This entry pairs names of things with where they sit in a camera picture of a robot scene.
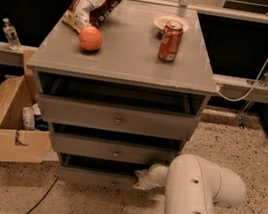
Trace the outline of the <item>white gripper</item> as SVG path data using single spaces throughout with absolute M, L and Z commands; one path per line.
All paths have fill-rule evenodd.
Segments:
M 139 181 L 133 185 L 134 189 L 137 190 L 151 190 L 155 187 L 161 187 L 164 177 L 164 165 L 154 164 L 149 169 L 137 169 L 134 173 L 139 178 Z

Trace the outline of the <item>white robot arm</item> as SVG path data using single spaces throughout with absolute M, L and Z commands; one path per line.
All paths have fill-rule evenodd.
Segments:
M 246 196 L 237 173 L 197 155 L 182 154 L 170 165 L 157 163 L 135 175 L 137 189 L 164 188 L 165 214 L 214 214 L 218 206 L 240 206 Z

